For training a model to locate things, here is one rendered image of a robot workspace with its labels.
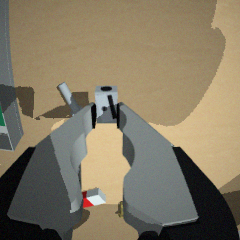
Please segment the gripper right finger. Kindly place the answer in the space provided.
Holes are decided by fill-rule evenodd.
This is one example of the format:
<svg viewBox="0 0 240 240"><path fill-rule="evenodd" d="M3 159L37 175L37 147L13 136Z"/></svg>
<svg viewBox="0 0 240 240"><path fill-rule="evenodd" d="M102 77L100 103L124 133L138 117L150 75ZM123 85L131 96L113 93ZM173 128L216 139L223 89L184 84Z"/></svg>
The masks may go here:
<svg viewBox="0 0 240 240"><path fill-rule="evenodd" d="M123 218L138 236L155 231L159 240L240 240L226 200L181 147L123 102L117 104L117 129L130 165Z"/></svg>

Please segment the red and white eraser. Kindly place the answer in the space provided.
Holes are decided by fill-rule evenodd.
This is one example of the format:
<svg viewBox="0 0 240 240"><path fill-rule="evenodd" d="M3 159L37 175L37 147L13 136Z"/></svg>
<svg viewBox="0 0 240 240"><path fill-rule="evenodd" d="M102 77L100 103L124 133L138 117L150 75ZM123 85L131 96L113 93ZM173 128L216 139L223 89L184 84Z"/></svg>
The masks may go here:
<svg viewBox="0 0 240 240"><path fill-rule="evenodd" d="M83 208L106 203L106 195L99 188L82 193L84 198Z"/></svg>

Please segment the green rectangular block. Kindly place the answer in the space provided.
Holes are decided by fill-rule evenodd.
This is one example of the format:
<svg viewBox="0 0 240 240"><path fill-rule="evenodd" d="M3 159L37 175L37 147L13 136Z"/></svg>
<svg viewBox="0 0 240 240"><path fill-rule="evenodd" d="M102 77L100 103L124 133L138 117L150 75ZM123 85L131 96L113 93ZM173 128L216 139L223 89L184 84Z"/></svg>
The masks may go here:
<svg viewBox="0 0 240 240"><path fill-rule="evenodd" d="M0 126L5 126L4 119L2 116L1 106L0 106Z"/></svg>

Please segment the grey metal bolt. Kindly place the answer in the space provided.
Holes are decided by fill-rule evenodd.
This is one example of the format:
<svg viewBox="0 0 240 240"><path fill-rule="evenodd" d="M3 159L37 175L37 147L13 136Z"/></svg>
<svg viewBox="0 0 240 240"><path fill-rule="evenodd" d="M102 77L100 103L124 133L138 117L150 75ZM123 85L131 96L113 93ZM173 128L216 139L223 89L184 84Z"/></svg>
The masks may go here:
<svg viewBox="0 0 240 240"><path fill-rule="evenodd" d="M67 84L65 82L58 85L60 91L62 92L64 98L66 99L67 103L71 108L71 115L74 116L77 112L79 112L83 107L80 105L78 106L76 100L74 99L72 93L70 92Z"/></svg>

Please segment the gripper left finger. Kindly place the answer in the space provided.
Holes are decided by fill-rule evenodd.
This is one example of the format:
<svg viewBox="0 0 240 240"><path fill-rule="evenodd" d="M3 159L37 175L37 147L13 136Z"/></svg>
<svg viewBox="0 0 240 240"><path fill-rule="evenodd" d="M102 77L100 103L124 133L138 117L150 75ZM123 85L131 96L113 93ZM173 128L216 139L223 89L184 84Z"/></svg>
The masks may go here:
<svg viewBox="0 0 240 240"><path fill-rule="evenodd" d="M0 177L0 240L41 240L46 228L72 240L83 213L81 162L96 117L91 102L28 147Z"/></svg>

